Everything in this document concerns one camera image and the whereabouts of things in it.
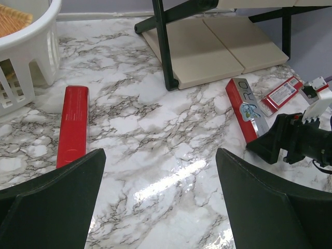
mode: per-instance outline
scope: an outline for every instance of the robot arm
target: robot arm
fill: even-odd
[[[276,163],[280,149],[284,149],[287,151],[284,162],[293,164],[309,157],[319,170],[332,174],[324,169],[332,165],[332,132],[319,129],[320,116],[332,104],[332,92],[322,77],[306,84],[303,92],[318,100],[303,114],[277,115],[271,129],[248,143],[247,148],[269,164]]]

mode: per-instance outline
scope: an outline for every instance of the wicker item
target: wicker item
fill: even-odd
[[[0,4],[0,38],[15,33],[32,22],[32,15]]]
[[[30,25],[32,18],[33,16],[31,14],[26,14],[0,4],[0,38],[15,33]],[[14,76],[15,72],[10,60],[1,61],[0,67],[7,79]]]

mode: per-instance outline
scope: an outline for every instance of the black wire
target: black wire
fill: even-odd
[[[323,173],[325,173],[325,174],[330,174],[330,175],[332,175],[332,170],[326,170],[326,169],[322,168],[320,165],[318,166],[318,165],[316,164],[317,162],[318,162],[317,160],[312,160],[312,164],[315,165],[315,167],[316,167],[319,171],[321,171],[321,172],[323,172]]]

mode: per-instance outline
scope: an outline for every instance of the cable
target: cable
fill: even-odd
[[[319,171],[321,171],[321,172],[323,172],[323,173],[325,173],[325,174],[330,174],[330,175],[332,175],[332,170],[326,170],[326,169],[322,168],[321,166],[318,166],[316,163],[317,163],[317,160],[312,160],[312,164],[315,165],[315,167],[316,167]]]
[[[330,81],[332,81],[332,76],[329,76],[329,77],[325,78],[325,82],[326,82],[326,83],[328,83],[328,82],[330,82]]]

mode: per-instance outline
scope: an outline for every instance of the metal bracket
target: metal bracket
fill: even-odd
[[[178,80],[174,78],[173,67],[170,54],[170,46],[166,25],[183,18],[214,9],[218,6],[219,0],[188,0],[169,10],[164,11],[162,0],[152,0],[155,16],[148,18],[135,25],[135,32],[142,34],[154,28],[157,28],[158,41],[161,55],[161,63],[164,73],[166,89],[171,91],[178,87]],[[249,17],[252,22],[262,22],[276,18],[282,18],[283,51],[288,57],[291,57],[291,28],[292,15],[305,13],[308,11],[324,9],[323,7],[286,7]]]

